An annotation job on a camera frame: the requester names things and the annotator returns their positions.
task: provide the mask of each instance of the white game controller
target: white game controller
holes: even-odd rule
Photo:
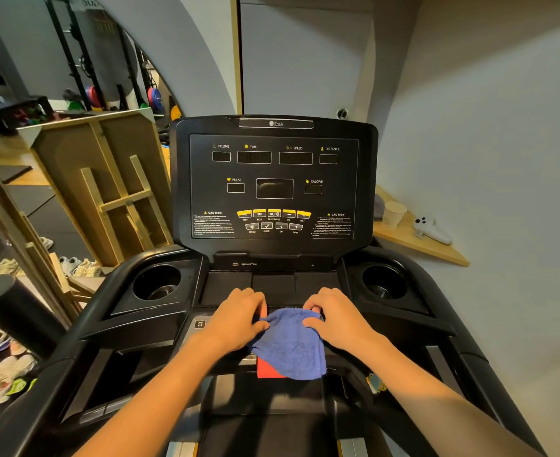
[[[441,244],[453,244],[453,239],[449,233],[436,224],[436,219],[431,215],[418,216],[413,222],[413,227],[415,228],[415,237],[425,235]]]

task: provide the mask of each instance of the cup holder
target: cup holder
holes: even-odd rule
[[[141,300],[167,297],[181,283],[181,272],[169,264],[147,269],[134,281],[134,295]]]
[[[378,298],[396,300],[406,295],[405,278],[391,266],[371,266],[363,272],[362,280]]]

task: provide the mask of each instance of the black cylinder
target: black cylinder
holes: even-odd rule
[[[53,313],[10,274],[0,275],[0,329],[41,360],[51,356],[66,333]]]

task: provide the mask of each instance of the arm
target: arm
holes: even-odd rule
[[[252,324],[267,315],[265,297],[252,289],[235,289],[216,310],[208,326],[136,396],[85,443],[75,457],[156,457],[187,401],[212,366],[245,346],[269,323]]]
[[[439,457],[541,457],[375,332],[339,289],[323,288],[304,306],[317,307],[326,321],[311,317],[303,325],[375,372]]]

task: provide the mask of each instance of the blue towel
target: blue towel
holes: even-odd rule
[[[278,374],[295,380],[315,380],[326,374],[324,345],[314,329],[303,326],[307,317],[320,315],[309,309],[282,308],[261,321],[269,329],[248,346],[252,353],[267,361]]]

